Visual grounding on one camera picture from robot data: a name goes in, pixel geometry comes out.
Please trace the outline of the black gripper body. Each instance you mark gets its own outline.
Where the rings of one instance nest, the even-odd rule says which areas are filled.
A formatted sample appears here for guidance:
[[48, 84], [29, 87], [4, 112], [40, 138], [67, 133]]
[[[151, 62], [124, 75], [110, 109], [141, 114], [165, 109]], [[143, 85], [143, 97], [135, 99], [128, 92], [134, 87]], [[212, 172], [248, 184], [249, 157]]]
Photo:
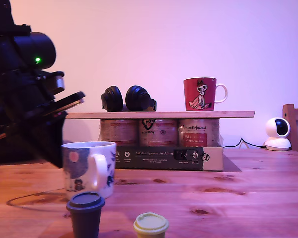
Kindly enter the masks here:
[[83, 102], [83, 92], [58, 101], [46, 88], [0, 89], [0, 141], [19, 142], [19, 133], [27, 126], [37, 126], [59, 113]]

